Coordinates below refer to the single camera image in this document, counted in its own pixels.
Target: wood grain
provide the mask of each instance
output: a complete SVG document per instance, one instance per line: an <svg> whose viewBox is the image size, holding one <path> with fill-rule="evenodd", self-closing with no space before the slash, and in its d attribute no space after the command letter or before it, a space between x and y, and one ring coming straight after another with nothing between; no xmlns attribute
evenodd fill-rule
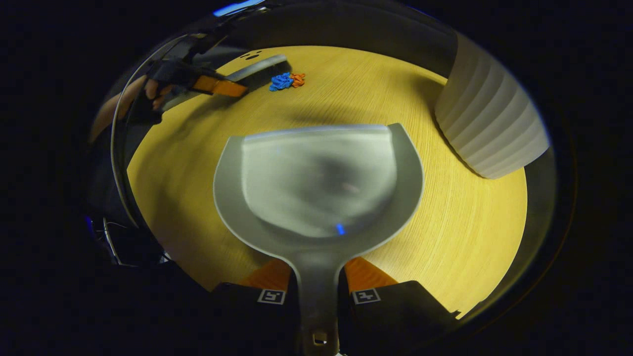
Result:
<svg viewBox="0 0 633 356"><path fill-rule="evenodd" d="M431 114L446 79L379 54L320 46L262 49L218 72L276 54L306 74L304 86L262 87L241 99L197 96L167 111L135 152L128 167L134 197L170 256L209 290L240 281L270 259L233 237L213 204L213 174L229 136L400 122L424 165L422 203L403 232L365 258L397 281L419 281L451 312L464 315L487 297L521 240L525 174L483 179L451 151Z"/></svg>

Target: orange cloth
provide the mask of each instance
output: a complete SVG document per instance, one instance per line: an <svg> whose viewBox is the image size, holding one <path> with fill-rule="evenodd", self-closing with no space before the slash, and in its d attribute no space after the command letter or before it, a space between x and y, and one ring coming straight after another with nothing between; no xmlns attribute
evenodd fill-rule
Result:
<svg viewBox="0 0 633 356"><path fill-rule="evenodd" d="M262 268L251 273L250 276L243 279L239 284L261 289L287 291L290 273L290 266L284 261L275 258ZM398 283L390 275L362 257L354 258L346 263L345 273L348 277L348 287L350 291L361 291Z"/></svg>
<svg viewBox="0 0 633 356"><path fill-rule="evenodd" d="M304 73L301 74L290 74L290 78L294 79L294 82L292 83L292 86L297 88L302 86L303 84L305 84L305 81L303 80L303 77L305 77L306 75Z"/></svg>

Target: tabletop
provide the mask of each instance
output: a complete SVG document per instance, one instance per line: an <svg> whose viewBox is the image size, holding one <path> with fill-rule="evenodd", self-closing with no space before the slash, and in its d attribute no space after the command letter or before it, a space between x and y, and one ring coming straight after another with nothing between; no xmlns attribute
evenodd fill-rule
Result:
<svg viewBox="0 0 633 356"><path fill-rule="evenodd" d="M395 238L364 257L398 282L416 280L450 312L465 315L505 275L527 209L523 169L490 180L455 154L432 108L446 78L381 54L323 46L251 51L218 69L228 75L284 54L305 85L251 91L238 100L199 95L163 115L127 173L152 233L208 290L236 283L271 258L239 241L213 202L213 174L229 136L316 125L399 122L425 172L422 202Z"/></svg>

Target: blue cloth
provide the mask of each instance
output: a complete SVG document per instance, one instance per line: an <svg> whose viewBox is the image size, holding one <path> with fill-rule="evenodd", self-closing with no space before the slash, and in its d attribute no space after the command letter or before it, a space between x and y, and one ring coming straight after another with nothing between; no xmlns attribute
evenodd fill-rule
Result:
<svg viewBox="0 0 633 356"><path fill-rule="evenodd" d="M290 87L294 79L290 78L290 72L288 72L274 76L271 81L273 84L270 84L270 91L278 91Z"/></svg>

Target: dustpan handle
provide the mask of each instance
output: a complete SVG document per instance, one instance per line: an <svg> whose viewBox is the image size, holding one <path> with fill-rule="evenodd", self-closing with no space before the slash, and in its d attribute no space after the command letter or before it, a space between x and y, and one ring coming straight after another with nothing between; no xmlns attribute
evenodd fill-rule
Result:
<svg viewBox="0 0 633 356"><path fill-rule="evenodd" d="M337 287L342 264L322 257L302 258L294 264L305 356L334 356L339 351Z"/></svg>

